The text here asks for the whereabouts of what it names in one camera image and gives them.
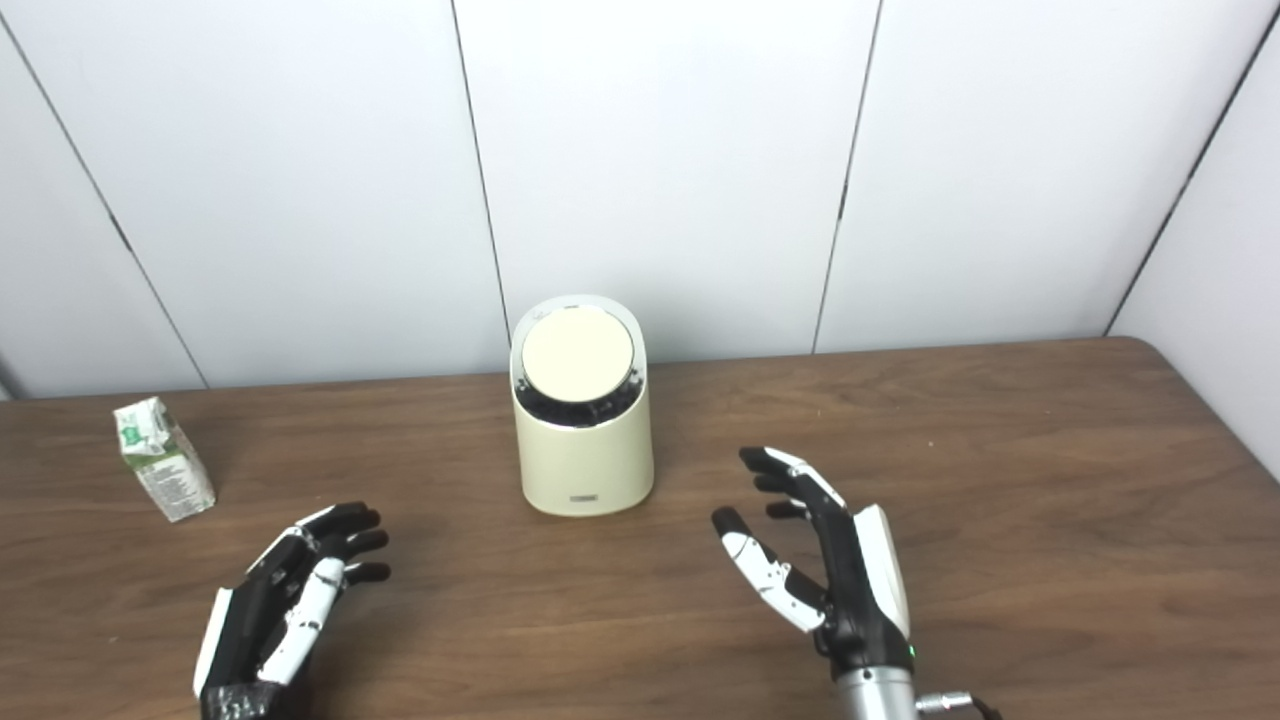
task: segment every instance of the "tabletop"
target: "tabletop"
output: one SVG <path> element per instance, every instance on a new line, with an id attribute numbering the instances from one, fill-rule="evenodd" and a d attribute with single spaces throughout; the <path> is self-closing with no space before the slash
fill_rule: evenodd
<path id="1" fill-rule="evenodd" d="M 520 492 L 504 375 L 173 392 L 218 487 L 170 525 L 119 459 L 142 396 L 0 404 L 0 716 L 196 717 L 214 589 L 364 500 L 392 544 L 316 648 L 329 720 L 837 717 L 827 665 L 708 520 L 764 518 L 744 445 L 888 514 L 919 692 L 1009 720 L 1274 717 L 1280 488 L 1149 346 L 1089 340 L 657 365 L 657 483 L 561 519 Z"/>

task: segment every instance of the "panel seam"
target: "panel seam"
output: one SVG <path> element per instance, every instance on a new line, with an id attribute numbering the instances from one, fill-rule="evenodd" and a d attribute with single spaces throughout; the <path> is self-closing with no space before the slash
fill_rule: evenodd
<path id="1" fill-rule="evenodd" d="M 205 386 L 205 388 L 209 388 L 209 380 L 205 378 L 204 370 L 200 369 L 200 363 L 196 363 L 196 356 L 192 355 L 191 347 L 187 346 L 187 338 L 182 337 L 178 324 L 174 323 L 173 315 L 169 313 L 169 307 L 164 304 L 164 299 L 160 297 L 160 293 L 156 292 L 156 286 L 151 282 L 151 275 L 147 274 L 147 269 L 142 265 L 142 260 L 138 258 L 138 254 L 133 251 L 133 245 L 129 242 L 128 236 L 124 234 L 124 228 L 120 227 L 120 222 L 111 210 L 110 202 L 106 201 L 102 188 L 97 184 L 97 178 L 95 178 L 93 173 L 88 169 L 88 164 L 84 161 L 84 155 L 81 154 L 79 146 L 76 145 L 76 141 L 72 138 L 70 131 L 67 129 L 67 123 L 63 122 L 61 114 L 59 114 L 58 108 L 54 106 L 54 101 L 49 96 L 49 91 L 45 90 L 45 83 L 42 83 L 40 81 L 40 76 L 36 74 L 36 68 L 31 64 L 31 58 L 27 56 L 27 51 L 23 50 L 22 44 L 18 42 L 18 36 L 14 35 L 13 27 L 9 26 L 9 19 L 5 18 L 3 12 L 0 12 L 0 27 L 4 27 L 4 32 L 9 37 L 9 42 L 12 42 L 14 50 L 18 51 L 18 58 L 22 60 L 23 67 L 27 68 L 27 74 L 31 76 L 31 81 L 36 83 L 36 90 L 40 91 L 40 96 L 45 100 L 45 106 L 49 108 L 50 114 L 54 117 L 54 122 L 58 123 L 58 128 L 61 131 L 67 145 L 72 149 L 72 154 L 76 156 L 76 161 L 79 164 L 84 177 L 88 178 L 88 183 L 93 188 L 93 195 L 102 206 L 102 211 L 106 213 L 108 222 L 111 223 L 116 237 L 120 238 L 120 243 L 124 245 L 129 258 L 133 259 L 133 265 L 138 269 L 143 282 L 146 282 L 147 291 L 151 293 L 151 297 L 155 299 L 156 306 L 160 307 L 160 313 L 164 315 L 165 322 L 169 324 L 169 329 L 173 331 L 174 337 L 178 340 L 178 345 L 187 356 L 187 361 L 191 363 L 191 368 L 196 372 L 196 377 L 200 378 L 200 383 Z"/>
<path id="2" fill-rule="evenodd" d="M 822 296 L 818 299 L 818 320 L 813 328 L 813 345 L 809 355 L 818 354 L 818 337 L 822 333 L 822 319 L 827 311 L 827 293 L 831 290 L 831 272 L 836 263 L 836 243 L 840 238 L 840 227 L 845 223 L 845 211 L 849 202 L 849 179 L 854 172 L 854 151 L 858 149 L 858 131 L 863 124 L 863 110 L 867 108 L 867 88 L 872 83 L 872 63 L 876 59 L 876 41 L 879 38 L 881 14 L 884 12 L 884 0 L 876 4 L 876 20 L 872 23 L 872 41 L 867 47 L 867 67 L 863 69 L 863 87 L 858 94 L 858 113 L 854 115 L 854 133 L 849 140 L 849 158 L 845 163 L 845 183 L 840 191 L 840 206 L 836 209 L 836 227 L 831 233 L 831 249 L 827 251 L 827 273 L 822 279 Z"/>
<path id="3" fill-rule="evenodd" d="M 1192 178 L 1196 177 L 1196 173 L 1201 168 L 1201 163 L 1204 161 L 1204 155 L 1208 154 L 1210 146 L 1213 145 L 1213 138 L 1217 137 L 1217 132 L 1222 128 L 1222 122 L 1226 119 L 1226 114 L 1231 111 L 1231 106 L 1235 104 L 1235 97 L 1240 94 L 1240 88 L 1244 87 L 1244 81 L 1248 79 L 1249 73 L 1253 72 L 1253 64 L 1262 53 L 1262 47 L 1267 44 L 1267 38 L 1271 37 L 1271 31 L 1275 28 L 1277 18 L 1280 18 L 1280 4 L 1276 4 L 1276 9 L 1271 13 L 1271 19 L 1267 22 L 1267 27 L 1262 31 L 1262 38 L 1258 40 L 1257 47 L 1254 47 L 1253 54 L 1249 55 L 1249 61 L 1244 64 L 1244 70 L 1235 81 L 1235 87 L 1231 88 L 1231 95 L 1228 96 L 1226 104 L 1222 105 L 1222 111 L 1219 113 L 1217 120 L 1213 122 L 1213 128 L 1210 129 L 1208 137 L 1204 138 L 1204 145 L 1201 146 L 1199 154 L 1196 155 L 1196 161 L 1192 163 L 1190 172 L 1187 173 L 1187 178 L 1183 181 L 1181 187 L 1179 187 L 1178 193 L 1174 195 L 1174 201 L 1169 206 L 1169 211 L 1165 213 L 1165 218 L 1160 222 L 1160 227 L 1156 228 L 1156 234 L 1147 245 L 1147 251 L 1143 252 L 1142 260 L 1138 263 L 1138 268 L 1134 270 L 1133 277 L 1129 278 L 1129 286 L 1125 288 L 1124 295 L 1120 296 L 1120 302 L 1116 304 L 1116 309 L 1111 314 L 1111 320 L 1107 322 L 1106 329 L 1102 331 L 1102 337 L 1111 334 L 1111 329 L 1115 327 L 1116 320 L 1120 319 L 1120 313 L 1124 311 L 1125 304 L 1129 302 L 1129 296 L 1133 295 L 1133 290 L 1138 287 L 1138 281 L 1142 278 L 1143 270 L 1147 269 L 1147 263 L 1151 261 L 1151 256 L 1156 252 L 1156 246 L 1160 245 L 1160 240 L 1165 236 L 1165 231 L 1169 228 L 1170 220 L 1174 219 L 1174 213 L 1178 211 L 1178 206 L 1181 204 L 1183 196 L 1187 193 L 1187 188 L 1192 184 Z"/>
<path id="4" fill-rule="evenodd" d="M 462 70 L 462 90 L 467 96 L 467 119 L 471 120 L 471 143 L 476 150 L 476 169 L 480 172 L 480 195 L 484 197 L 485 227 L 489 228 L 489 249 L 493 251 L 493 272 L 498 279 L 498 302 L 502 304 L 502 329 L 507 334 L 507 348 L 511 348 L 511 315 L 507 311 L 507 292 L 502 284 L 502 260 L 498 258 L 498 238 L 493 232 L 493 211 L 489 209 L 489 183 L 484 177 L 484 160 L 480 156 L 480 132 L 476 129 L 476 111 L 471 102 L 471 78 L 467 77 L 467 58 L 462 50 L 462 27 L 458 24 L 458 5 L 449 0 L 453 13 L 453 36 L 458 41 L 458 67 Z"/>

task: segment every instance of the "round lid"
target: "round lid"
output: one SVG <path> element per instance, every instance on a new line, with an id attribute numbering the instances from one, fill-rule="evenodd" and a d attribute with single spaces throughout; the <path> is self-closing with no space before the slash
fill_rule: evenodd
<path id="1" fill-rule="evenodd" d="M 599 307 L 563 307 L 538 320 L 525 337 L 525 375 L 543 395 L 586 402 L 608 395 L 631 372 L 631 333 Z"/>

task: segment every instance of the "cream-colored bin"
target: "cream-colored bin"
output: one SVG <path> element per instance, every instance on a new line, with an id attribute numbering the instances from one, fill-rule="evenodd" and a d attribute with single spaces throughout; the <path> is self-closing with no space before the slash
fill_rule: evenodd
<path id="1" fill-rule="evenodd" d="M 644 338 L 599 296 L 539 304 L 512 333 L 511 391 L 525 498 L 543 512 L 617 512 L 653 488 Z"/>

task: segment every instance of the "milk carton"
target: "milk carton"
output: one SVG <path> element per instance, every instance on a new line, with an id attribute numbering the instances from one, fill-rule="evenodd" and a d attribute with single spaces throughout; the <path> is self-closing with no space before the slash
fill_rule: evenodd
<path id="1" fill-rule="evenodd" d="M 115 411 L 120 455 L 170 523 L 214 506 L 214 486 L 164 402 L 151 397 Z"/>

